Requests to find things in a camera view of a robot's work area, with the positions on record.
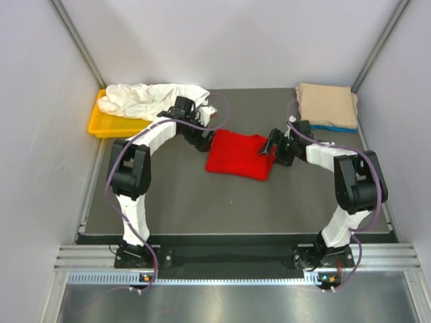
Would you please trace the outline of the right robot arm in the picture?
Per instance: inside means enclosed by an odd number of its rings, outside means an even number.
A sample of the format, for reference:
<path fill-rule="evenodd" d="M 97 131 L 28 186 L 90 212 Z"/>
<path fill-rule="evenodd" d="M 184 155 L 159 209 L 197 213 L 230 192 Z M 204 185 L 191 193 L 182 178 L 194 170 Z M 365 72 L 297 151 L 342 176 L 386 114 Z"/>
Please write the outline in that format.
<path fill-rule="evenodd" d="M 330 266 L 339 258 L 359 224 L 372 211 L 377 217 L 388 199 L 389 191 L 374 151 L 317 141 L 307 120 L 289 119 L 286 132 L 272 129 L 259 154 L 274 155 L 275 163 L 286 167 L 297 158 L 333 172 L 337 208 L 314 243 L 314 258 L 322 266 Z"/>

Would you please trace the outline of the red t-shirt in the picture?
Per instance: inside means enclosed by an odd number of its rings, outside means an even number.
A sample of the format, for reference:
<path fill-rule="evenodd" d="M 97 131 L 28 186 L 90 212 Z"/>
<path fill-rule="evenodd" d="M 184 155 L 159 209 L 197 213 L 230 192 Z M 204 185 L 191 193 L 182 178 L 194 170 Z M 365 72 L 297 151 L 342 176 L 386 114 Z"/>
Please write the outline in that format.
<path fill-rule="evenodd" d="M 266 181 L 275 160 L 275 149 L 260 155 L 267 139 L 260 135 L 241 135 L 218 130 L 211 143 L 205 170 Z"/>

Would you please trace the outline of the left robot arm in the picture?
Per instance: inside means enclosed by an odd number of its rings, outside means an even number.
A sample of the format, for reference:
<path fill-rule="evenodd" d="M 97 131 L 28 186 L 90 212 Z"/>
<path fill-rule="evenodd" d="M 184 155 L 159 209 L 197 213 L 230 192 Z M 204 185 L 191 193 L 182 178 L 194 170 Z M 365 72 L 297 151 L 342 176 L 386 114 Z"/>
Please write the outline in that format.
<path fill-rule="evenodd" d="M 179 96 L 173 106 L 159 112 L 140 133 L 112 144 L 106 186 L 112 188 L 123 220 L 118 256 L 127 255 L 140 267 L 152 261 L 154 253 L 147 244 L 150 231 L 145 215 L 145 195 L 152 181 L 152 154 L 177 135 L 198 151 L 208 151 L 216 130 L 207 126 L 216 112 L 213 106 L 197 107 L 191 99 Z"/>

